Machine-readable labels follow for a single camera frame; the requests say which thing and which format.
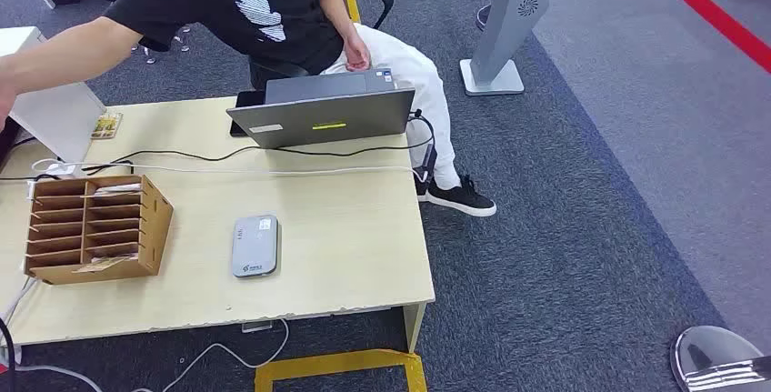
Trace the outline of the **person's left hand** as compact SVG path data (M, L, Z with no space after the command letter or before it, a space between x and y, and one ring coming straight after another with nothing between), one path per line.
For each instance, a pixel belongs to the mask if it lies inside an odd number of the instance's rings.
M360 72L371 67L371 56L362 37L353 29L344 37L345 69Z

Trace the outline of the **person's right hand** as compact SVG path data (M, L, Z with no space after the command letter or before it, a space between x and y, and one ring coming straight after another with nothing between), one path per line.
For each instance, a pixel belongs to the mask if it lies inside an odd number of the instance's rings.
M14 73L8 60L1 59L0 70L0 127L1 131L5 129L5 122L13 109L17 92L15 88Z

